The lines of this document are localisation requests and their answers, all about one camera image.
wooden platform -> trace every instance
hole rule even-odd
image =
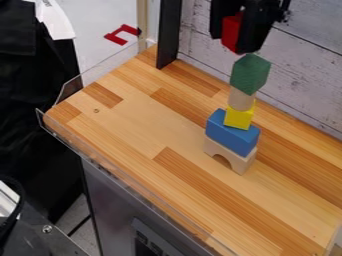
[[[323,255],[342,219],[342,143],[258,101],[257,161],[239,176],[202,151],[227,85],[182,61],[154,65],[151,48],[52,108],[45,123],[223,255],[216,240],[239,255]]]

white wall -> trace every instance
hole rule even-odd
[[[258,97],[342,139],[342,1],[292,0],[260,55],[273,63]],[[239,58],[209,35],[209,0],[183,0],[179,58],[228,81]]]
[[[150,43],[156,43],[159,31],[160,0],[148,0],[148,35]]]

wooden block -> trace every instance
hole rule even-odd
[[[249,130],[254,115],[255,105],[247,111],[237,111],[232,107],[227,107],[224,125],[242,130]]]
[[[204,142],[204,152],[211,157],[214,157],[215,155],[224,157],[230,163],[234,172],[239,175],[243,175],[253,164],[256,157],[257,148],[254,147],[247,157],[242,157],[206,136]]]
[[[255,54],[246,54],[235,62],[230,84],[248,95],[253,95],[264,86],[270,70],[270,62]]]
[[[251,96],[231,86],[228,104],[237,111],[247,111],[253,107],[256,93]]]
[[[226,111],[217,109],[207,120],[205,133],[212,140],[246,157],[256,146],[260,130],[251,125],[248,131],[224,126]]]
[[[325,256],[342,256],[342,225],[339,225],[330,240]]]

red tape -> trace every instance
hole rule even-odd
[[[104,38],[106,38],[106,39],[108,39],[114,43],[117,43],[121,46],[125,45],[127,43],[127,40],[122,39],[122,38],[117,36],[120,32],[127,32],[127,33],[134,35],[134,36],[139,36],[139,34],[140,34],[139,29],[136,29],[136,28],[133,28],[133,27],[128,26],[126,24],[123,24],[120,28],[115,30],[113,33],[109,33],[109,34],[105,35]]]

beige arch block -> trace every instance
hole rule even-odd
[[[237,111],[247,111],[253,107],[255,95],[256,93],[249,96],[239,89],[236,89],[234,86],[231,86],[228,104]]]
[[[257,153],[257,147],[255,147],[247,157],[242,157],[206,136],[203,151],[211,157],[214,157],[215,155],[224,157],[229,161],[234,172],[243,175],[253,164]]]

